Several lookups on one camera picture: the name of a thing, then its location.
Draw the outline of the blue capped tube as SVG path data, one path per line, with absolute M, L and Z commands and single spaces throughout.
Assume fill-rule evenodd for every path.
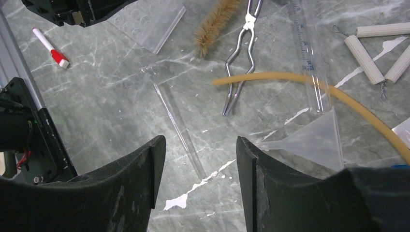
M 408 169 L 410 166 L 405 165 L 405 164 L 400 164 L 400 165 L 393 165 L 391 166 L 392 168 L 401 168 L 401 169 Z

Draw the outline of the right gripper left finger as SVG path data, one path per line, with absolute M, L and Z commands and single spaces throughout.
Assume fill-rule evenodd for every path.
M 137 150 L 67 182 L 0 180 L 3 232 L 145 232 L 166 155 L 158 135 Z

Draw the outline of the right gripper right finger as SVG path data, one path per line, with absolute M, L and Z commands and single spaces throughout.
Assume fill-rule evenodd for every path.
M 407 232 L 408 168 L 346 168 L 318 179 L 236 141 L 249 232 Z

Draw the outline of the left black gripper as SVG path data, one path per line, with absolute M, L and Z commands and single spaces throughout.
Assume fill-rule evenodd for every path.
M 103 22 L 136 0 L 22 0 L 31 12 L 57 25 L 84 28 Z

